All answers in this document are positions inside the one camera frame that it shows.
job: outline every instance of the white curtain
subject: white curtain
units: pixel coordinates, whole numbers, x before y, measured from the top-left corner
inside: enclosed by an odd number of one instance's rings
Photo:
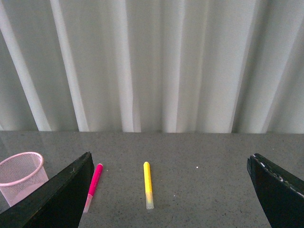
[[[304,133],[302,0],[1,0],[0,130]]]

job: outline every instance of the granite surface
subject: granite surface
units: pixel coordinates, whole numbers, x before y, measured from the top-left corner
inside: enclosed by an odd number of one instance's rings
[[[104,172],[80,228],[269,228],[246,169],[260,153],[304,180],[304,135],[0,132],[0,160],[41,153],[49,178],[84,152]],[[151,165],[154,209],[145,205]],[[9,206],[0,194],[0,213]]]

